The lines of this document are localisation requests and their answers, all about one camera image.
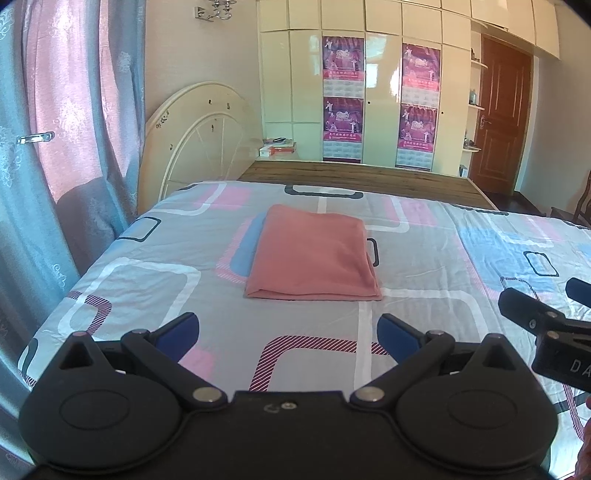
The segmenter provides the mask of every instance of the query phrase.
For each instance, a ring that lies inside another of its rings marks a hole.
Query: floor
[[[527,215],[544,216],[544,214],[541,213],[535,206],[533,206],[523,195],[515,194],[513,196],[509,196],[492,192],[484,192],[484,194],[502,212],[525,213]]]

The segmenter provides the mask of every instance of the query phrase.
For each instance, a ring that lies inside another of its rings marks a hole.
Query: wooden bed frame
[[[473,181],[350,163],[257,160],[242,181],[335,187],[498,210]]]

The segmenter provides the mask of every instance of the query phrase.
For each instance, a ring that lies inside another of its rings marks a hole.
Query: door handle
[[[486,119],[486,116],[483,114],[480,116],[480,130],[482,130],[484,128],[485,125],[490,125],[492,122],[489,122]]]

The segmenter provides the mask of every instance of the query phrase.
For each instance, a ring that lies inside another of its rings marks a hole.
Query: chair
[[[589,192],[591,192],[591,172],[587,178],[585,191],[577,204],[574,214],[552,207],[550,216],[591,228],[591,197],[589,197]]]

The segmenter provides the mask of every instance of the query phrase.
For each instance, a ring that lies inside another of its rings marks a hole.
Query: white headboard
[[[191,183],[237,180],[261,146],[260,120],[229,86],[198,83],[175,93],[146,126],[139,213]]]

